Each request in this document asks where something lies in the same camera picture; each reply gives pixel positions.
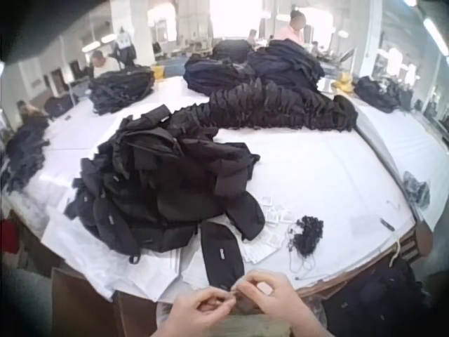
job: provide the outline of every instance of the factory workstation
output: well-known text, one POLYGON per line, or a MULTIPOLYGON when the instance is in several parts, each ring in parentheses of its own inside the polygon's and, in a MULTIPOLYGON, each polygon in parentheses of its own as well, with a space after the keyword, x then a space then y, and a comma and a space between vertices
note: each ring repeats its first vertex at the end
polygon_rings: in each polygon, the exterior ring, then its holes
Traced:
POLYGON ((1 297, 23 336, 428 328, 446 2, 38 2, 0 63, 1 297))

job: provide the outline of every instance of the black bundle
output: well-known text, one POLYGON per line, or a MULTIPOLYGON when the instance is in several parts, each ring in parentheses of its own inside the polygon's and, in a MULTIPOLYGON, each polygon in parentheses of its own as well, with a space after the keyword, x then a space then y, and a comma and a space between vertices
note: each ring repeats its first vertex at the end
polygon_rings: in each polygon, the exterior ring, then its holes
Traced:
POLYGON ((394 82, 390 82, 385 92, 379 82, 372 81, 370 77, 365 76, 359 79, 354 92, 363 101, 387 114, 392 113, 395 109, 411 110, 413 92, 400 88, 394 82))
POLYGON ((306 258, 313 254, 316 245, 323 237, 323 221, 313 216, 303 216, 301 221, 296 222, 296 225, 302 228, 302 233, 293 235, 288 243, 288 249, 292 251, 295 248, 306 258))
POLYGON ((10 159, 8 167, 1 176, 1 188, 7 191, 21 191, 42 169, 45 162, 43 147, 50 144, 43 140, 48 126, 46 117, 28 117, 6 146, 6 156, 10 159))
POLYGON ((305 88, 298 92, 260 79, 228 91, 217 91, 208 103, 174 112, 168 130, 175 135, 195 134, 199 128, 302 128, 350 131, 357 112, 343 96, 334 100, 305 88))
POLYGON ((92 79, 89 89, 94 113, 117 112, 153 92, 154 74, 150 67, 107 72, 92 79))
POLYGON ((294 91, 318 91, 316 85, 324 77, 319 61, 289 39, 270 41, 266 49, 248 54, 248 64, 264 83, 273 81, 294 91))
POLYGON ((199 223, 223 213, 254 239, 264 216, 246 183, 260 157, 244 143, 215 143, 216 128, 175 138, 162 122, 169 116, 161 106, 128 117, 93 160, 82 159, 66 215, 129 256, 186 246, 199 223))
POLYGON ((50 97, 49 99, 47 99, 45 105, 43 106, 43 109, 52 118, 60 117, 72 108, 72 99, 68 94, 59 98, 50 97))
POLYGON ((254 78, 254 71, 246 65, 229 60, 216 61, 193 55, 185 64, 184 79, 189 89, 209 96, 213 92, 235 88, 254 78))
POLYGON ((223 40, 213 47, 212 57, 216 60, 231 60, 232 63, 244 63, 253 47, 246 40, 223 40))

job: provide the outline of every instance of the ceiling light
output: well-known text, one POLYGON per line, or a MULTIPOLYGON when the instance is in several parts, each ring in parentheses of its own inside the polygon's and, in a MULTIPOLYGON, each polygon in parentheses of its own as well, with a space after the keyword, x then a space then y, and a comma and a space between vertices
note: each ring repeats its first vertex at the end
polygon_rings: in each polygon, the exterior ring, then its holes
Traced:
POLYGON ((404 2, 410 7, 415 7, 417 5, 417 0, 404 0, 404 2))
POLYGON ((384 51, 383 49, 378 49, 377 53, 381 56, 383 56, 384 58, 388 58, 388 51, 384 51))
POLYGON ((115 39, 117 39, 117 35, 109 34, 109 35, 106 35, 105 37, 102 37, 101 38, 101 42, 104 43, 104 44, 108 44, 109 42, 111 42, 111 41, 113 41, 115 39))
POLYGON ((288 14, 278 14, 276 15, 276 19, 279 21, 290 22, 290 16, 288 14))
POLYGON ((91 44, 84 46, 81 50, 83 51, 83 53, 88 53, 89 51, 93 51, 94 49, 98 48, 99 46, 100 46, 100 42, 94 41, 91 44))
POLYGON ((344 30, 340 30, 340 31, 338 32, 338 36, 341 37, 341 38, 343 38, 343 39, 347 39, 347 38, 349 37, 349 33, 346 32, 346 31, 344 31, 344 30))
POLYGON ((433 21, 427 18, 426 20, 424 20, 424 26, 426 27, 432 39, 434 39, 438 48, 440 48, 440 51, 443 53, 443 55, 448 56, 449 55, 448 46, 446 46, 443 37, 441 36, 440 32, 436 28, 433 21))
POLYGON ((272 14, 269 11, 262 11, 262 14, 260 15, 262 19, 270 19, 271 16, 272 14))

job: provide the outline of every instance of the black fabric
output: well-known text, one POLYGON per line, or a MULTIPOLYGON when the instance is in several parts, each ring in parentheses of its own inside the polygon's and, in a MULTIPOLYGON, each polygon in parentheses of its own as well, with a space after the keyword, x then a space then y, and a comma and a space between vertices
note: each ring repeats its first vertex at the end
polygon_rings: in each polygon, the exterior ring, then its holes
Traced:
POLYGON ((298 92, 258 79, 228 91, 217 91, 208 103, 174 112, 167 130, 173 135, 197 134, 204 126, 219 128, 302 128, 350 131, 357 112, 343 96, 334 100, 299 88, 298 92))
POLYGON ((388 262, 362 272, 323 302, 334 336, 409 336, 407 328, 424 322, 429 309, 421 284, 405 261, 396 260, 393 268, 388 262))
POLYGON ((59 98, 50 97, 43 105, 43 109, 52 118, 60 117, 72 108, 72 99, 68 94, 59 98))
POLYGON ((211 286, 230 291, 237 280, 245 275, 239 244, 226 226, 202 223, 201 249, 211 286))
POLYGON ((217 61, 193 55, 185 64, 184 79, 189 89, 207 96, 219 89, 232 89, 254 78, 247 65, 217 61))
MULTIPOLYGON (((246 183, 260 157, 243 143, 214 143, 214 128, 175 138, 166 129, 169 115, 163 105, 139 119, 123 119, 93 160, 81 160, 76 198, 65 213, 79 216, 119 253, 135 257, 141 248, 183 247, 200 222, 223 214, 242 194, 252 198, 246 183)), ((248 212, 249 220, 258 215, 248 212)), ((258 233, 263 225, 258 217, 241 226, 258 233)))
POLYGON ((248 192, 243 192, 227 203, 226 215, 239 230, 242 239, 253 240, 264 229, 262 209, 248 192))
POLYGON ((267 48, 249 53, 248 65, 263 83, 273 81, 299 93, 302 88, 318 92, 316 85, 325 75, 319 61, 290 39, 272 40, 267 48))
POLYGON ((45 156, 43 147, 50 145, 44 140, 48 126, 46 117, 28 117, 6 146, 10 159, 1 175, 1 188, 6 191, 21 191, 37 171, 43 168, 45 156))
POLYGON ((223 40, 212 49, 212 57, 216 60, 231 60, 233 63, 244 63, 253 47, 246 40, 223 40))
POLYGON ((117 112, 153 92, 154 74, 150 67, 134 67, 120 72, 107 72, 91 79, 89 98, 94 113, 117 112))
POLYGON ((411 110, 413 91, 405 90, 393 81, 389 82, 387 90, 384 91, 379 82, 365 76, 359 79, 354 92, 369 105, 387 114, 395 109, 411 110))

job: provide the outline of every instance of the white column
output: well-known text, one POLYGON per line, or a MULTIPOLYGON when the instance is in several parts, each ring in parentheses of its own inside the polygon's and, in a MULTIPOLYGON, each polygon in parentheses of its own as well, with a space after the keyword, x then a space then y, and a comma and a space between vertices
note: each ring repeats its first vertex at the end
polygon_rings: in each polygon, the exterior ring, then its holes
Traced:
POLYGON ((354 74, 370 76, 373 73, 382 32, 382 1, 351 0, 351 31, 349 39, 357 48, 354 74))
POLYGON ((111 0, 112 27, 118 34, 124 28, 133 40, 138 65, 153 65, 152 33, 148 27, 148 1, 111 0))

